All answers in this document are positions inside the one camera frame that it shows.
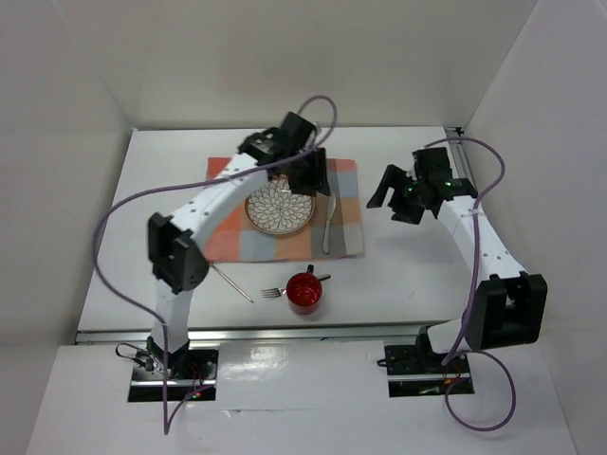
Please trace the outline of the silver butter knife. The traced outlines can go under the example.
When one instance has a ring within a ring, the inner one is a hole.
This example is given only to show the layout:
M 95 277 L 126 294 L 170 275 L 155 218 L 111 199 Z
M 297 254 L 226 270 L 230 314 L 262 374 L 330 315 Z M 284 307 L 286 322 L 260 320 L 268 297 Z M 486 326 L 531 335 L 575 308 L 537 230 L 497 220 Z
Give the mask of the silver butter knife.
M 324 223 L 323 239 L 322 239 L 322 252 L 325 255 L 330 253 L 330 232 L 331 223 L 337 207 L 337 197 L 335 194 L 331 194 L 327 201 L 327 210 Z

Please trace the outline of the floral patterned brown-rimmed plate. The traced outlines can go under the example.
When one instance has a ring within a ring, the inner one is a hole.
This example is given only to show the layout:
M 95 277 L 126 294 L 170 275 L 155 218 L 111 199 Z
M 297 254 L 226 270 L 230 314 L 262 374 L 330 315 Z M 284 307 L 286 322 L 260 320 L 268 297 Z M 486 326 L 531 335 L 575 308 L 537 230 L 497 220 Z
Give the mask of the floral patterned brown-rimmed plate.
M 245 201 L 245 215 L 257 230 L 274 236 L 294 233 L 303 228 L 315 211 L 309 195 L 292 192 L 284 175 L 273 177 Z

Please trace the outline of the red ceramic mug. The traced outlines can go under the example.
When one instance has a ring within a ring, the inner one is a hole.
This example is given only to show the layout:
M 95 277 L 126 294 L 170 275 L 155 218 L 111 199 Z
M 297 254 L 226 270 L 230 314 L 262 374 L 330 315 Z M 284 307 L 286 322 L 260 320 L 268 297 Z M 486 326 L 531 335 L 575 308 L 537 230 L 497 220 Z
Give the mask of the red ceramic mug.
M 314 265 L 309 264 L 305 272 L 293 275 L 286 284 L 289 308 L 297 315 L 308 316 L 319 308 L 323 288 L 314 271 Z

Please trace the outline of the silver fork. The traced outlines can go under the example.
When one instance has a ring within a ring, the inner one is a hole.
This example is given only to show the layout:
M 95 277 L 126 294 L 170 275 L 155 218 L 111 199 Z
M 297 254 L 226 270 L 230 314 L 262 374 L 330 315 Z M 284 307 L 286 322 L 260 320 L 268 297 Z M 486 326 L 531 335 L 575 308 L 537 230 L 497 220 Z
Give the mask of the silver fork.
M 331 278 L 330 274 L 323 274 L 320 276 L 317 276 L 317 279 L 320 282 L 329 280 Z M 273 287 L 273 288 L 269 288 L 269 289 L 263 289 L 261 291 L 261 296 L 264 299 L 277 299 L 280 298 L 281 296 L 283 296 L 286 293 L 286 289 L 284 287 Z

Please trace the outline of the silver slotted spoon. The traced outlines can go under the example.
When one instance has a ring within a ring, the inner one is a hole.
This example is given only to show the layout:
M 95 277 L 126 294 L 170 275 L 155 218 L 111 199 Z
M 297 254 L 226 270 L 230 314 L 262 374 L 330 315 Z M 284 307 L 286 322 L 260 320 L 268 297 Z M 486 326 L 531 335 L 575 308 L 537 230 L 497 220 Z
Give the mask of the silver slotted spoon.
M 255 303 L 253 298 L 242 289 L 234 280 L 232 280 L 225 272 L 223 272 L 216 264 L 211 264 L 212 270 L 219 275 L 229 286 L 231 286 L 239 295 L 246 299 L 250 303 Z

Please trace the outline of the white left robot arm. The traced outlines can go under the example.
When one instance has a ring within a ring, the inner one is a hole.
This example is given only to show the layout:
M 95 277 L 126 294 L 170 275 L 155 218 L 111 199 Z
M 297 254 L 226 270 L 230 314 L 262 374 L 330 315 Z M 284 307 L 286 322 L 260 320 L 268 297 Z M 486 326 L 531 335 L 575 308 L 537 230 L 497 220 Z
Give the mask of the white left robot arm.
M 289 112 L 278 127 L 247 136 L 206 187 L 170 215 L 148 220 L 148 258 L 156 278 L 156 312 L 162 320 L 147 339 L 155 369 L 167 378 L 187 367 L 188 319 L 194 289 L 210 270 L 204 249 L 214 231 L 252 193 L 284 176 L 301 195 L 328 194 L 327 158 L 319 129 Z

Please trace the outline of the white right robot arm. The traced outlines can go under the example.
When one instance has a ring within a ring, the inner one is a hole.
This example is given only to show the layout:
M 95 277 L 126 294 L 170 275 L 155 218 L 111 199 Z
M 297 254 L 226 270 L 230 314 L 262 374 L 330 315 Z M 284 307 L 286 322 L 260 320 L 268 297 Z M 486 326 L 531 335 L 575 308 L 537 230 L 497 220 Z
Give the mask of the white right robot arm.
M 442 224 L 470 270 L 469 297 L 459 319 L 422 327 L 414 361 L 425 372 L 440 370 L 455 357 L 532 344 L 539 338 L 548 285 L 513 256 L 488 220 L 483 194 L 453 174 L 444 147 L 414 152 L 408 171 L 389 165 L 367 206 L 387 205 L 393 220 L 417 225 L 425 212 Z

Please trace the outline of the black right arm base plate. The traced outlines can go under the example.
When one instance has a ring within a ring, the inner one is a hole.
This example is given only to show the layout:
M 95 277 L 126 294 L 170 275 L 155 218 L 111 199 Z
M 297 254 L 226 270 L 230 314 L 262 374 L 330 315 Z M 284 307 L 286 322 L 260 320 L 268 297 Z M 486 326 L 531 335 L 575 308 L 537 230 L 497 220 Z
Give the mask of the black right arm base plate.
M 441 359 L 423 359 L 413 345 L 386 345 L 377 365 L 387 373 L 391 398 L 439 396 L 448 387 L 451 394 L 474 394 L 468 360 L 459 356 L 443 366 Z

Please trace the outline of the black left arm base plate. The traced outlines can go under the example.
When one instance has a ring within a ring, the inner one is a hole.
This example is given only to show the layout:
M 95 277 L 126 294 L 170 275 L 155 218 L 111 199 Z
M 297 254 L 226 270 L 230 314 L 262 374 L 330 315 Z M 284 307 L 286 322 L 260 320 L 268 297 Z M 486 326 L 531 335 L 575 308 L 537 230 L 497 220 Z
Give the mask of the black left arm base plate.
M 134 363 L 127 401 L 153 403 L 162 401 L 163 368 L 147 351 L 137 349 L 129 355 Z M 192 401 L 214 401 L 219 351 L 195 348 L 187 352 L 185 364 L 176 373 L 168 373 L 168 401 L 179 402 L 188 393 Z

